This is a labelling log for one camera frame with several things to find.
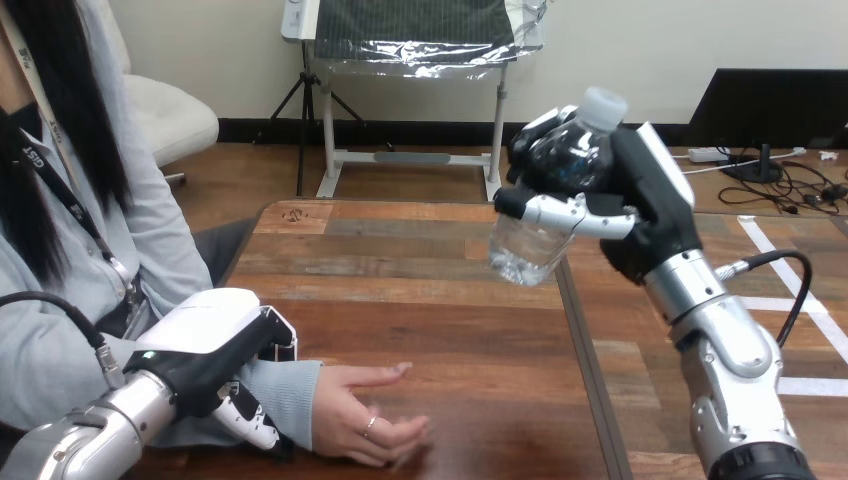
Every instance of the monitor stand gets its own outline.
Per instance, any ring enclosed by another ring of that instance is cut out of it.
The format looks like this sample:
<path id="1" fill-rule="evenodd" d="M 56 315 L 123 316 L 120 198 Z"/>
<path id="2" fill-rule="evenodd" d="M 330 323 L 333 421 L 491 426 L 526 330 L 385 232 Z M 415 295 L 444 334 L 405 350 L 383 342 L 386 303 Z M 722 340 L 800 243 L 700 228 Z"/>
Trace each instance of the monitor stand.
<path id="1" fill-rule="evenodd" d="M 732 162 L 720 162 L 720 165 L 730 165 Z M 725 168 L 721 170 L 725 175 L 743 182 L 749 183 L 774 183 L 783 177 L 783 169 L 771 160 L 771 146 L 764 143 L 760 147 L 760 161 L 748 165 Z"/>

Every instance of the robotic finger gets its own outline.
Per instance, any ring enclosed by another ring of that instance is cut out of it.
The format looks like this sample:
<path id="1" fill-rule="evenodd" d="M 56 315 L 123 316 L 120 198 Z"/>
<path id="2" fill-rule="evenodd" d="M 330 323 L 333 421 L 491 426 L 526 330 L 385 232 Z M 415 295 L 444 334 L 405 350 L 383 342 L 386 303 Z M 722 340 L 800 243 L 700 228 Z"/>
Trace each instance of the robotic finger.
<path id="1" fill-rule="evenodd" d="M 230 382 L 218 391 L 221 406 L 212 416 L 234 437 L 260 450 L 272 450 L 281 441 L 274 422 L 262 405 L 240 382 Z"/>

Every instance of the silver robotic arm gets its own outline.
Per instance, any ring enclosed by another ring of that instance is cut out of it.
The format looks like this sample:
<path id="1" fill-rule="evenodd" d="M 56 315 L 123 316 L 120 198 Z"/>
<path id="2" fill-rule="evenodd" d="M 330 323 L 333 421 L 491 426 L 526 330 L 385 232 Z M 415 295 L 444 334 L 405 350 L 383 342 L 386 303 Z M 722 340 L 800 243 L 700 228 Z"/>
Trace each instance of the silver robotic arm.
<path id="1" fill-rule="evenodd" d="M 549 113 L 516 137 L 510 180 L 521 176 L 534 141 L 567 119 Z M 607 191 L 567 198 L 561 192 L 536 194 L 524 184 L 501 189 L 495 209 L 601 238 L 613 267 L 645 288 L 681 354 L 692 399 L 692 441 L 709 480 L 814 479 L 777 395 L 780 348 L 705 258 L 691 187 L 649 124 L 619 129 L 612 145 Z M 719 273 L 728 278 L 748 268 L 737 263 Z"/>
<path id="2" fill-rule="evenodd" d="M 108 347 L 98 348 L 110 391 L 27 433 L 0 480 L 116 480 L 138 462 L 145 445 L 186 416 L 212 416 L 235 438 L 284 454 L 287 439 L 250 392 L 232 381 L 268 347 L 296 359 L 295 330 L 276 310 L 260 306 L 246 290 L 198 293 L 136 341 L 125 376 Z"/>

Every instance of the tripod stand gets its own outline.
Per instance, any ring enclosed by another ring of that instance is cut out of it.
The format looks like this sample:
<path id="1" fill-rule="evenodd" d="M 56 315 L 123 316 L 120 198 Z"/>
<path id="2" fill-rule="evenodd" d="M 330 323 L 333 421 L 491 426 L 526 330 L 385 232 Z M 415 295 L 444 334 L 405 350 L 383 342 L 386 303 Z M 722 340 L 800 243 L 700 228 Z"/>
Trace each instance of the tripod stand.
<path id="1" fill-rule="evenodd" d="M 253 141 L 254 145 L 261 144 L 262 138 L 265 136 L 266 130 L 271 127 L 274 123 L 274 120 L 280 115 L 280 112 L 286 107 L 289 103 L 289 100 L 292 99 L 295 92 L 303 86 L 303 109 L 300 117 L 300 151 L 298 153 L 298 162 L 297 162 L 297 196 L 300 197 L 303 195 L 303 158 L 306 153 L 306 139 L 308 133 L 311 132 L 315 127 L 315 102 L 312 96 L 312 87 L 315 85 L 321 86 L 321 80 L 317 75 L 312 73 L 312 69 L 309 66 L 309 51 L 306 47 L 306 42 L 300 42 L 301 55 L 303 57 L 303 71 L 300 72 L 300 78 L 297 83 L 294 84 L 294 87 L 289 91 L 286 98 L 283 99 L 280 106 L 277 107 L 277 110 L 274 111 L 274 114 L 271 115 L 271 118 L 268 120 L 268 124 L 259 131 L 259 134 L 256 135 L 256 139 Z M 368 123 L 359 116 L 356 111 L 354 111 L 347 103 L 344 102 L 338 95 L 334 92 L 330 92 L 332 99 L 338 103 L 347 113 L 349 113 L 356 122 L 363 128 L 368 127 Z M 389 149 L 390 152 L 394 152 L 394 146 L 386 140 L 383 140 L 381 143 L 386 145 L 386 148 Z"/>

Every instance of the baseboard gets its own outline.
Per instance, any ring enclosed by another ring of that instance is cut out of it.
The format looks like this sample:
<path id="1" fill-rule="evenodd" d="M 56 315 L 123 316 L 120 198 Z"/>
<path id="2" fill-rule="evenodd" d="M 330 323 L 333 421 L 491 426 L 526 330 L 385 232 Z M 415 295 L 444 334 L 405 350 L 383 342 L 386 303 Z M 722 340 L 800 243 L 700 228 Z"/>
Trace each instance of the baseboard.
<path id="1" fill-rule="evenodd" d="M 268 120 L 248 118 L 222 118 L 218 141 L 222 143 L 250 143 L 266 128 L 261 143 L 300 143 L 300 120 L 279 119 L 269 126 Z M 395 145 L 450 145 L 483 146 L 492 142 L 492 123 L 486 122 L 368 122 L 366 128 L 353 120 L 336 120 L 334 124 L 336 145 L 381 145 L 389 141 Z M 504 125 L 503 143 L 506 145 L 525 123 L 509 122 Z M 654 124 L 660 138 L 670 147 L 682 146 L 686 125 Z M 323 142 L 322 122 L 317 120 L 311 129 L 308 143 Z"/>

